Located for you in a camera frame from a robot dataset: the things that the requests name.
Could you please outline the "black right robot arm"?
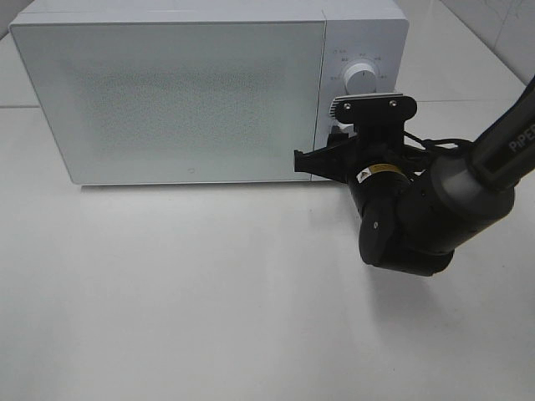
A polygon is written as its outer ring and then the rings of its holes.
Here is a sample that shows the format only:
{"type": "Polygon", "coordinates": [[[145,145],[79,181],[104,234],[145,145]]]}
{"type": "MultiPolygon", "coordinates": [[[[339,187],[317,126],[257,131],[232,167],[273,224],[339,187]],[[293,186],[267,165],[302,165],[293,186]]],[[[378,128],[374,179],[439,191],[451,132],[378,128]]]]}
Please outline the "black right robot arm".
{"type": "Polygon", "coordinates": [[[534,87],[473,141],[410,134],[416,111],[400,93],[338,97],[327,144],[296,151],[294,169],[349,187],[363,262],[429,277],[512,210],[516,185],[534,168],[534,87]]]}

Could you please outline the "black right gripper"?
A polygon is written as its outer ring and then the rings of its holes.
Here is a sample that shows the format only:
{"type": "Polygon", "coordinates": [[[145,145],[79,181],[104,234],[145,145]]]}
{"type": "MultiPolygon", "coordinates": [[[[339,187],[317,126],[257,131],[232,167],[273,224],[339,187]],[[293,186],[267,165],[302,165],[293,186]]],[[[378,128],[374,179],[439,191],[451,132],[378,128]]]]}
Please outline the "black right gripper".
{"type": "Polygon", "coordinates": [[[395,185],[407,186],[411,173],[404,167],[404,136],[403,123],[358,126],[355,132],[332,127],[327,147],[293,152],[293,168],[342,184],[392,176],[395,185]]]}

